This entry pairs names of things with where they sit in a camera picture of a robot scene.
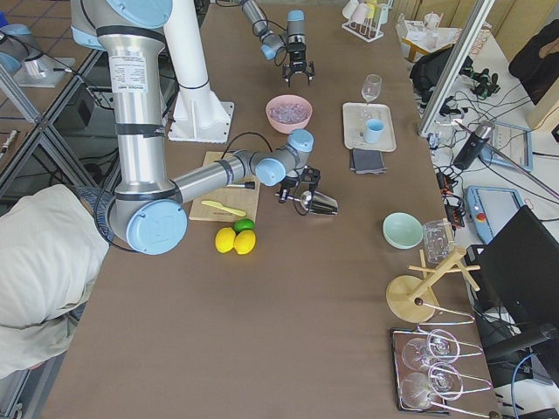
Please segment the metal ice scoop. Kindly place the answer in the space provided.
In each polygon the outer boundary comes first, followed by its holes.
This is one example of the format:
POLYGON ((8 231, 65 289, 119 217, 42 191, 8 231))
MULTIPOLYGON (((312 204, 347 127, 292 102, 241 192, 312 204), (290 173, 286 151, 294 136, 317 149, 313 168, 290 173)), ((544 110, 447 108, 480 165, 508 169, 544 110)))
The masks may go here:
POLYGON ((338 214, 338 202, 327 195, 316 191, 304 191, 300 195, 300 205, 304 210, 312 214, 335 216, 338 214))

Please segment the pink bowl with ice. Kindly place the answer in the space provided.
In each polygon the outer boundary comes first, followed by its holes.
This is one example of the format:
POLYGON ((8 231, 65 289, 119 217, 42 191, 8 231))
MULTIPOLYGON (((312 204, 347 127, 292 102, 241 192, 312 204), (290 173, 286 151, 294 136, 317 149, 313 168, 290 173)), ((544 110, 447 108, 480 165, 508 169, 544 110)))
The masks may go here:
POLYGON ((283 134, 290 134, 295 129, 305 128, 312 114, 311 103, 298 95, 276 96, 266 104, 266 116, 270 125, 283 134))

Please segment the pink cup on rack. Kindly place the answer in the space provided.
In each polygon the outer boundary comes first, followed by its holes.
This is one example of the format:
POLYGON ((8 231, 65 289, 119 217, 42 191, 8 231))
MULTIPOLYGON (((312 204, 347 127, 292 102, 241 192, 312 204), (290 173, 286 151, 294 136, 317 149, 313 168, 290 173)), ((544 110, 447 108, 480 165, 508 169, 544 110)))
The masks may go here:
POLYGON ((351 5, 354 5, 354 8, 350 13, 349 21, 355 24, 364 24, 369 19, 369 14, 374 12, 375 9, 374 6, 367 2, 353 2, 351 5))

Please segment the blue plastic cup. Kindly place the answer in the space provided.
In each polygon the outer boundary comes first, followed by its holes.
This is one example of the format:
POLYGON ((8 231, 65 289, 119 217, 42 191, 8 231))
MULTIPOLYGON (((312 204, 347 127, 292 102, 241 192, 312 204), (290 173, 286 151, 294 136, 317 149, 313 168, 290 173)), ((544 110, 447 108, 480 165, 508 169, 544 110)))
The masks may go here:
POLYGON ((363 139, 368 144, 377 143, 384 130, 384 124, 379 119, 369 119, 366 121, 366 125, 363 131, 363 139))

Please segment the mint cup on rack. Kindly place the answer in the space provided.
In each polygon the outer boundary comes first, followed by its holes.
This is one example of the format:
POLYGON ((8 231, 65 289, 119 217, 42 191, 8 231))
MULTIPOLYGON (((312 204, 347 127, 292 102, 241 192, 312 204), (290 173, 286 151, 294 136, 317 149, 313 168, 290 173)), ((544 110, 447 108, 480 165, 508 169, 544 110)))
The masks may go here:
POLYGON ((381 3, 376 6, 376 24, 382 26, 387 23, 390 7, 386 3, 381 3))

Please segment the wooden cutting board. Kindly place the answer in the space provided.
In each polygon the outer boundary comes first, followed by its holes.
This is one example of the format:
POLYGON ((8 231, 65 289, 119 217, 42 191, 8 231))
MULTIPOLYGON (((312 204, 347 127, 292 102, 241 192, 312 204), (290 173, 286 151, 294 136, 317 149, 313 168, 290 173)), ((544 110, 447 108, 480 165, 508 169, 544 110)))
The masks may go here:
POLYGON ((209 222, 223 222, 234 223, 242 218, 250 218, 256 220, 260 182, 255 175, 248 175, 243 181, 235 182, 249 182, 256 183, 255 189, 228 189, 220 188, 214 189, 205 195, 197 196, 191 204, 189 218, 191 221, 209 221, 209 222), (235 209, 244 210, 246 216, 235 216, 226 213, 219 209, 214 209, 201 204, 202 200, 212 200, 222 203, 225 206, 235 209))

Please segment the yellow plastic knife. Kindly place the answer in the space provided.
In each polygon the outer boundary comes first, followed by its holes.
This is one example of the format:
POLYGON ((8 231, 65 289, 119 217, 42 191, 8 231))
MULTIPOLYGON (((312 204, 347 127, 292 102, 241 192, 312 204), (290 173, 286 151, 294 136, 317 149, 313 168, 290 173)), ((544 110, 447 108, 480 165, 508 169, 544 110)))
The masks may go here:
POLYGON ((241 216, 241 217, 246 216, 246 212, 244 210, 228 207, 228 206, 225 206, 222 203, 217 202, 217 201, 202 200, 201 204, 204 205, 204 206, 208 206, 208 207, 217 209, 217 210, 222 210, 226 213, 233 214, 235 216, 241 216))

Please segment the green lime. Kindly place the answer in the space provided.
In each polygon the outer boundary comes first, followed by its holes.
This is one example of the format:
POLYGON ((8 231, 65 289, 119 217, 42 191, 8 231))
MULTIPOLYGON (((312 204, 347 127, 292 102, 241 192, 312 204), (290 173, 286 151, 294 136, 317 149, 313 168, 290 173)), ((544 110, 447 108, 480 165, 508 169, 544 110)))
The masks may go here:
POLYGON ((242 218, 233 224, 233 229, 240 233, 245 230, 254 230, 255 223, 250 218, 242 218))

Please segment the yellow lemon right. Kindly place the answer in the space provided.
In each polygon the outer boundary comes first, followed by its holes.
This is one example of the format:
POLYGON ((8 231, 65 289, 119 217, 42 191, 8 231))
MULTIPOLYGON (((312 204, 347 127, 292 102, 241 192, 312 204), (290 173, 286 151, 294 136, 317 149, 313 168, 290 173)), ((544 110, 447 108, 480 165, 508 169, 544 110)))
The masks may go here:
POLYGON ((256 245, 256 234, 253 230, 240 231, 234 240, 233 248, 238 255, 250 253, 256 245))

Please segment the yellow lemon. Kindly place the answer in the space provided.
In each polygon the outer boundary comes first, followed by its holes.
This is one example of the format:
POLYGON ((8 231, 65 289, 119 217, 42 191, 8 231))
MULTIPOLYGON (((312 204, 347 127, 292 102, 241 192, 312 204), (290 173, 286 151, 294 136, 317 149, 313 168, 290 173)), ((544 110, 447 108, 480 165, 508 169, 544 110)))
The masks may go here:
POLYGON ((223 227, 215 236, 214 245, 219 253, 227 253, 234 248, 237 233, 232 227, 223 227))
POLYGON ((238 255, 250 253, 256 245, 256 234, 253 230, 240 231, 234 240, 233 248, 238 255))

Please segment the upright wine glass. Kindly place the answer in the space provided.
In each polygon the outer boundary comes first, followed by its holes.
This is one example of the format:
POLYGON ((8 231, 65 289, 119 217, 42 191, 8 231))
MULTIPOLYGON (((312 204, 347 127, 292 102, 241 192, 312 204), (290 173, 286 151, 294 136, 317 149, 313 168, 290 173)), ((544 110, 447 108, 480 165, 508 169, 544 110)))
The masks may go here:
POLYGON ((369 74, 362 83, 361 94, 365 101, 359 113, 361 120, 366 121, 371 118, 370 104, 377 99, 382 89, 382 77, 378 74, 369 74))

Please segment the white serving tray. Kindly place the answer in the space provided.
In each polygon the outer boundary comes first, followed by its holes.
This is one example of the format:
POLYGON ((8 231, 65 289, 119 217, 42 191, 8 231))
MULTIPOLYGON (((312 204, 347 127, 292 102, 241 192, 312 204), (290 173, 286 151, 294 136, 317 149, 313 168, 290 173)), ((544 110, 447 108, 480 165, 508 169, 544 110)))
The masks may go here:
POLYGON ((390 108, 384 104, 342 105, 343 139, 348 149, 393 152, 397 148, 390 108))

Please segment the grey folded cloth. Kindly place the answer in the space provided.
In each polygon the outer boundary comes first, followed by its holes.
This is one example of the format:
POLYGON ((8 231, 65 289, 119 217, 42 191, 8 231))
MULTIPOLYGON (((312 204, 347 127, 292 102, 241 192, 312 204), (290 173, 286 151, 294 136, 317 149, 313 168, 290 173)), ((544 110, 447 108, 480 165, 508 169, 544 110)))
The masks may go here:
POLYGON ((360 148, 351 150, 349 169, 358 175, 380 175, 387 170, 380 151, 360 148))

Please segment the yellow lemon left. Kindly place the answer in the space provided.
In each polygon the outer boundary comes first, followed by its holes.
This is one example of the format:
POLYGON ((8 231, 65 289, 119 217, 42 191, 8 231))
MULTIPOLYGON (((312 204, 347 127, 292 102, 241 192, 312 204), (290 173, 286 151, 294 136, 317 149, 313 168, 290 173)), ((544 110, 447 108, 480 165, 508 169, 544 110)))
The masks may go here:
POLYGON ((234 248, 237 233, 232 227, 223 227, 215 236, 214 245, 219 253, 227 253, 234 248))

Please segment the green bowl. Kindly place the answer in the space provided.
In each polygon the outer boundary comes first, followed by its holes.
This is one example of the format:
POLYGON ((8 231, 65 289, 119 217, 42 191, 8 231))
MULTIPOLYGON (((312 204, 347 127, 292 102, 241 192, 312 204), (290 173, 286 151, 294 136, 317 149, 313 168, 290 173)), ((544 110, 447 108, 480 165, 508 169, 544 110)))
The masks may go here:
POLYGON ((423 241, 422 224, 412 215, 395 212, 383 220, 383 236, 393 247, 408 250, 423 241))

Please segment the glass mug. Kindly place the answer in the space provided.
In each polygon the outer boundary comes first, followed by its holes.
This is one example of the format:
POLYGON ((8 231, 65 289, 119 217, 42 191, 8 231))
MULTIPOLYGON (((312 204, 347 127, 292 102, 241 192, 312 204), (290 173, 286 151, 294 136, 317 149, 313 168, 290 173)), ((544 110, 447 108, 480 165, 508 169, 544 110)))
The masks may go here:
POLYGON ((424 253, 431 264, 442 262, 455 248, 451 223, 445 218, 423 225, 424 253))

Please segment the wooden mug tree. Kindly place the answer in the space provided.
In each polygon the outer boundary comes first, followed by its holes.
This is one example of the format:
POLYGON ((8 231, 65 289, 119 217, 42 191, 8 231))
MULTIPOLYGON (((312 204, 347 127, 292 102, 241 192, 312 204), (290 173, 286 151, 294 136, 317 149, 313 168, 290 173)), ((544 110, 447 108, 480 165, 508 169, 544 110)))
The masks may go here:
POLYGON ((471 274, 471 271, 479 270, 480 266, 463 264, 462 259, 465 255, 466 250, 459 246, 433 269, 410 265, 410 270, 421 271, 424 277, 402 275, 392 279, 386 288, 386 300, 390 310, 399 319, 412 324, 425 323, 438 313, 466 316, 468 321, 463 321, 463 324, 472 323, 472 315, 442 307, 432 290, 434 284, 445 274, 454 272, 461 272, 475 291, 480 290, 471 274))

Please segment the black thermos bottle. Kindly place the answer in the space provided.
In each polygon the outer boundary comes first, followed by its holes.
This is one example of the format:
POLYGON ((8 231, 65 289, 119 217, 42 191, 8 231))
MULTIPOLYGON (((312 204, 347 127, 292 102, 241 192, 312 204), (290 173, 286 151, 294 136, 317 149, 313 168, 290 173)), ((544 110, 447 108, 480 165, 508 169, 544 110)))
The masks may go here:
POLYGON ((482 121, 469 135, 466 143, 454 158, 452 165, 459 169, 468 169, 480 155, 483 147, 492 138, 494 123, 490 120, 482 121))

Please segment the robot teach pendant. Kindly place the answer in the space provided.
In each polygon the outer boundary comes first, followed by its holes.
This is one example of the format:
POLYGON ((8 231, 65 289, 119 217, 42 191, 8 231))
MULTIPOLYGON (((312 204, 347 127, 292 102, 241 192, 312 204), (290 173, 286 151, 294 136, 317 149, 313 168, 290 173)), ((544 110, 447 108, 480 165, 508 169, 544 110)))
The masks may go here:
POLYGON ((523 201, 516 189, 469 186, 466 207, 483 244, 490 243, 518 212, 523 201))

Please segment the hanging wine glass upper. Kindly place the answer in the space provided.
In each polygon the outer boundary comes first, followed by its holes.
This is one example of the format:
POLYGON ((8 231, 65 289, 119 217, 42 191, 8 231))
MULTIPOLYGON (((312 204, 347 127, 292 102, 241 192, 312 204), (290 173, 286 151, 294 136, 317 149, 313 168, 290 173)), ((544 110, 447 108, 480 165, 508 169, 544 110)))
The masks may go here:
POLYGON ((404 365, 414 371, 426 371, 438 362, 455 362, 460 355, 458 340, 442 329, 422 333, 410 339, 402 350, 404 365))

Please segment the hanging wine glass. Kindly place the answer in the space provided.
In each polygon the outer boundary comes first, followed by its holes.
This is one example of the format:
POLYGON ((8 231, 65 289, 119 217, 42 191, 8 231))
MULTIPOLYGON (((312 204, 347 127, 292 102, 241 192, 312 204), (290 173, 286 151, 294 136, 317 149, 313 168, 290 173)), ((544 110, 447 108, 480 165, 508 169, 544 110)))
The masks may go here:
POLYGON ((414 371, 426 371, 438 362, 455 362, 460 355, 458 340, 442 329, 422 333, 410 339, 402 350, 404 365, 414 371))
POLYGON ((464 384, 458 370, 450 364, 438 362, 425 372, 407 374, 400 384, 401 400, 407 408, 427 410, 441 401, 460 398, 464 384))

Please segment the black glass rack tray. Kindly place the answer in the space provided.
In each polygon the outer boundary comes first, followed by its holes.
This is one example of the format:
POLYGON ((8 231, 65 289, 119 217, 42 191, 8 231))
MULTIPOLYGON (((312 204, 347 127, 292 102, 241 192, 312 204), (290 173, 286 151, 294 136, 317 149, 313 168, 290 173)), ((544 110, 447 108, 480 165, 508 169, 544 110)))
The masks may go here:
POLYGON ((493 388, 491 382, 458 370, 458 363, 481 356, 480 346, 458 340, 443 329, 390 331, 397 409, 407 413, 448 416, 460 413, 495 418, 495 412, 477 412, 452 404, 493 388))

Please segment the person in beige shirt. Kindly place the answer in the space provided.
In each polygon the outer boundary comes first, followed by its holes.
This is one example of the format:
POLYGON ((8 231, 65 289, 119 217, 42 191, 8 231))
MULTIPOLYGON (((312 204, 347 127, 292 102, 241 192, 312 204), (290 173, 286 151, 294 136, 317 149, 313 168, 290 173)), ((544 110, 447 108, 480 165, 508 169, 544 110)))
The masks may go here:
POLYGON ((57 184, 1 217, 1 376, 64 353, 108 252, 98 231, 110 197, 57 184))

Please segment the hanging wine glass lower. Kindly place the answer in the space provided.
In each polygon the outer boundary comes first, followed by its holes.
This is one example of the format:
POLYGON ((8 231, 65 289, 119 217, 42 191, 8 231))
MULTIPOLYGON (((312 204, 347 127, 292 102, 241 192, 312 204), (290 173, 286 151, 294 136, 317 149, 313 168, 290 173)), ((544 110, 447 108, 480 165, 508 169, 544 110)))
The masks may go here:
POLYGON ((464 384, 458 370, 450 364, 438 362, 425 372, 407 374, 400 384, 401 400, 407 408, 427 410, 441 401, 460 398, 464 384))

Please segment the black monitor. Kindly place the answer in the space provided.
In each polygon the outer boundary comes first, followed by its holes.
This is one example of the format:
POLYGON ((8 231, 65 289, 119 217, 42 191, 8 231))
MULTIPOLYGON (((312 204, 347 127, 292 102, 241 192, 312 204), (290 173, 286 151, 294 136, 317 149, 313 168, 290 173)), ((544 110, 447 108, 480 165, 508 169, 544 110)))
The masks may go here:
POLYGON ((531 209, 517 211, 479 264, 514 320, 558 325, 558 243, 531 209))

